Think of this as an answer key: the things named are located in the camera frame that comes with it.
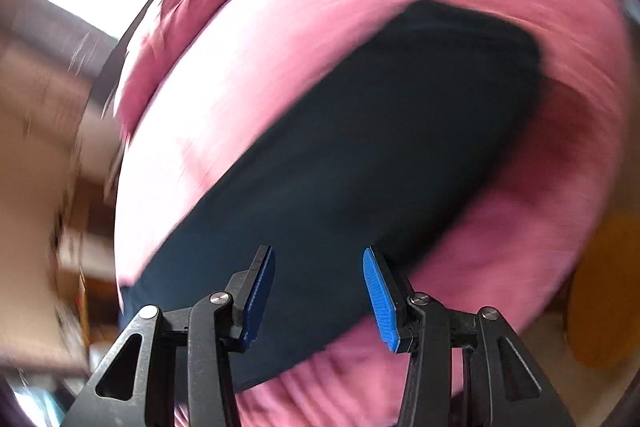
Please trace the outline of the black pants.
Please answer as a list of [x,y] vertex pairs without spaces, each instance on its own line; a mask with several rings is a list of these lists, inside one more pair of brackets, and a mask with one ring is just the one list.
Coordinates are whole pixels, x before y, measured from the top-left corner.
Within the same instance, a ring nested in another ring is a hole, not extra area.
[[309,360],[370,313],[367,247],[410,270],[485,185],[538,98],[540,63],[535,39],[505,20],[409,5],[205,194],[122,291],[122,319],[194,305],[268,245],[276,273],[234,387]]

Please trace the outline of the pink bed sheet mattress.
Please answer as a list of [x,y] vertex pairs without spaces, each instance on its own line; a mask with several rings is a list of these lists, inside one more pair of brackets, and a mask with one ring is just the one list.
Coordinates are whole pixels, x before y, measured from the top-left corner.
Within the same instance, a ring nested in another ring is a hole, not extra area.
[[367,248],[449,308],[522,331],[576,265],[620,167],[622,0],[155,0],[115,112],[122,315],[276,277],[233,360],[247,426],[389,426]]

